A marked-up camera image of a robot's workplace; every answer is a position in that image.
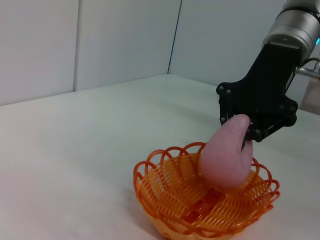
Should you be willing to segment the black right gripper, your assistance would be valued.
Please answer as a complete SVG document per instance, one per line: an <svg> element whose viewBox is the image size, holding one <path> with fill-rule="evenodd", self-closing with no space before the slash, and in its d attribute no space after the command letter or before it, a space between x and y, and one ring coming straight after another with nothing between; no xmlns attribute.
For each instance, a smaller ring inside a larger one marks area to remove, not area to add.
<svg viewBox="0 0 320 240"><path fill-rule="evenodd" d="M273 124L256 126L251 123L245 133L241 149L248 141L260 143L283 127L292 127L298 104L286 96L288 81L300 64L301 50L267 43L263 46L248 73L241 80L222 82L219 95L220 124L234 115L254 117L285 117Z"/></svg>

